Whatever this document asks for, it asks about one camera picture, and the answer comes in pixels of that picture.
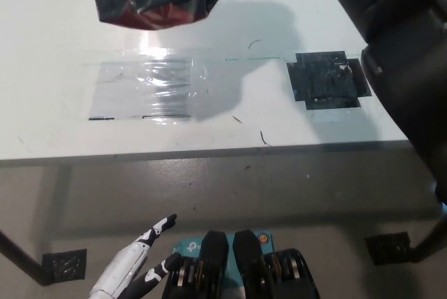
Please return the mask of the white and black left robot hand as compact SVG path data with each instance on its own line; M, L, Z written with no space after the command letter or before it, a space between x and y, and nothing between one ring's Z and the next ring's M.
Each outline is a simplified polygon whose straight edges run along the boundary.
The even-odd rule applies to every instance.
M172 272L182 255L175 252L140 277L149 250L160 235L175 225L176 214L163 218L131 244L121 249L89 293L90 298L143 298Z

